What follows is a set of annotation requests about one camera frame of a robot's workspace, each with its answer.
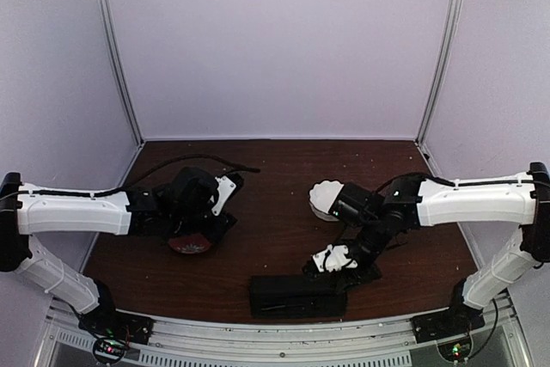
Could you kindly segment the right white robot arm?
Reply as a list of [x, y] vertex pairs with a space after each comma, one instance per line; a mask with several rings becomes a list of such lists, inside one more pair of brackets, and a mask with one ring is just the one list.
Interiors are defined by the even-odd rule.
[[365, 283], [377, 258], [401, 233], [446, 223], [516, 223], [491, 261], [456, 286], [440, 318], [446, 333], [459, 333], [498, 293], [549, 261], [549, 174], [541, 162], [526, 172], [477, 180], [402, 174], [374, 191], [324, 180], [310, 189], [309, 205], [319, 219], [358, 230], [353, 240], [312, 254], [302, 269], [311, 278], [338, 273], [342, 290]]

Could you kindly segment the black zip tool case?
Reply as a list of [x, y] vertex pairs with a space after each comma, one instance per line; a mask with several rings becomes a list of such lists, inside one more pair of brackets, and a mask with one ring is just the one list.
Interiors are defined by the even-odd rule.
[[252, 276], [248, 294], [251, 316], [266, 320], [340, 317], [348, 303], [330, 278], [304, 275]]

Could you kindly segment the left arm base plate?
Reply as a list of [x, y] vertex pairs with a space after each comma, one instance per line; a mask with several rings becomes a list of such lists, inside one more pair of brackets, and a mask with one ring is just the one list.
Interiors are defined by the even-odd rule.
[[147, 345], [154, 321], [146, 316], [116, 311], [113, 317], [78, 315], [79, 327], [96, 338], [116, 339], [124, 343]]

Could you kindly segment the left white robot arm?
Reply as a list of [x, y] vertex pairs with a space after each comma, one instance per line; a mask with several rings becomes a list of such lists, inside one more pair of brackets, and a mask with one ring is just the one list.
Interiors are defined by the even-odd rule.
[[153, 189], [96, 192], [37, 187], [9, 173], [1, 185], [1, 270], [25, 275], [104, 335], [114, 336], [124, 319], [108, 287], [66, 265], [37, 234], [156, 237], [178, 253], [201, 254], [235, 225], [224, 207], [243, 184], [236, 172], [213, 176], [200, 168], [183, 168], [173, 181]]

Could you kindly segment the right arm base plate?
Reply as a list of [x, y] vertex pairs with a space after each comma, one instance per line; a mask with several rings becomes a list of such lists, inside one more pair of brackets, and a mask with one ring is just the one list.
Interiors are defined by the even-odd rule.
[[418, 344], [467, 335], [486, 324], [481, 313], [458, 316], [452, 315], [448, 310], [416, 315], [411, 319], [411, 323]]

